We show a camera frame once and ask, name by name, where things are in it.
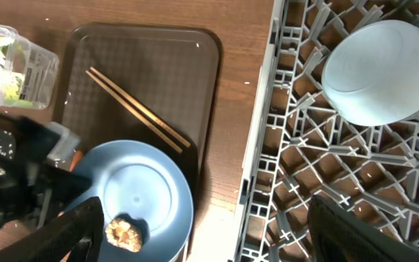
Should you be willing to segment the yellow snack wrapper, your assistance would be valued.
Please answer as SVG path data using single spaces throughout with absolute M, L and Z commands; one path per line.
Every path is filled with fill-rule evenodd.
M 4 101 L 18 107 L 32 107 L 23 93 L 28 64 L 27 45 L 8 36 L 0 36 L 0 93 Z

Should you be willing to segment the blue plate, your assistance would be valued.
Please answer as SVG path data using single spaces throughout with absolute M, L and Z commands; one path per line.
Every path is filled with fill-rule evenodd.
M 164 152 L 135 140 L 115 140 L 91 149 L 73 169 L 92 185 L 69 204 L 101 201 L 104 223 L 121 218 L 140 229 L 137 253 L 104 240 L 99 261 L 176 261 L 191 233 L 193 199 L 180 168 Z

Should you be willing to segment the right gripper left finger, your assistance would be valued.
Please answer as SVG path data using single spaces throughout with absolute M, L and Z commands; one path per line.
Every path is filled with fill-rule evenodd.
M 97 262 L 103 241 L 104 215 L 97 196 L 63 213 L 51 223 L 0 250 L 1 261 Z

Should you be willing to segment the orange carrot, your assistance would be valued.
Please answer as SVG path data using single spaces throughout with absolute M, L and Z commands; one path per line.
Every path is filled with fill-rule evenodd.
M 76 151 L 72 157 L 71 165 L 69 171 L 72 172 L 79 161 L 83 158 L 83 153 L 81 151 Z

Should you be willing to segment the light blue bowl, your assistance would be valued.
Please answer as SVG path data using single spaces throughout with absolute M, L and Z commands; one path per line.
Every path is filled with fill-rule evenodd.
M 347 122 L 379 126 L 419 111 L 419 28 L 384 20 L 353 32 L 322 71 L 328 101 Z

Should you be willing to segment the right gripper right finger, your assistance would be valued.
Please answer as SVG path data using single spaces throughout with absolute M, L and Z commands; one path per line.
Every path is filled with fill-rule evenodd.
M 308 228 L 319 262 L 419 262 L 419 249 L 382 234 L 322 196 L 311 199 Z

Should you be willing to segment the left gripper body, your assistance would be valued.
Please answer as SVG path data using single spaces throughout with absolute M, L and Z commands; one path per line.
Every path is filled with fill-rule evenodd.
M 0 190 L 0 227 L 13 220 L 34 220 L 40 227 L 59 209 L 83 194 L 91 185 L 89 178 L 73 175 L 54 166 L 47 158 L 60 136 L 26 117 L 18 119 L 15 153 L 17 186 Z

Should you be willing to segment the brown food scrap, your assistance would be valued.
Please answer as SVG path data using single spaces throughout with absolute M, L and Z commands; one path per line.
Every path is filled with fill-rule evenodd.
M 124 219 L 116 218 L 105 228 L 108 243 L 125 249 L 131 253 L 138 253 L 143 246 L 143 238 L 139 228 Z

